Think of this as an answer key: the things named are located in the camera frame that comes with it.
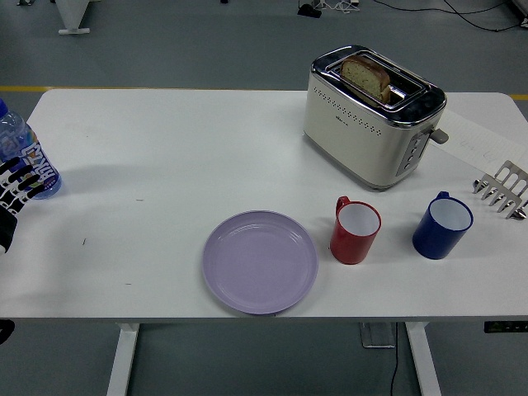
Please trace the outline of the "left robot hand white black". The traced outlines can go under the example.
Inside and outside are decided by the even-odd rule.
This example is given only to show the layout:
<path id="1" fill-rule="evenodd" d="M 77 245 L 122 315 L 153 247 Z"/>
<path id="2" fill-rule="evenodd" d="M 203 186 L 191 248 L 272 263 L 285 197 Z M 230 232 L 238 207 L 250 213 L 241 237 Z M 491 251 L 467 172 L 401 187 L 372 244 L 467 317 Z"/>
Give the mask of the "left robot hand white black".
<path id="1" fill-rule="evenodd" d="M 17 215 L 26 203 L 44 190 L 32 165 L 20 157 L 1 164 L 1 254 L 8 252 L 17 227 Z"/>

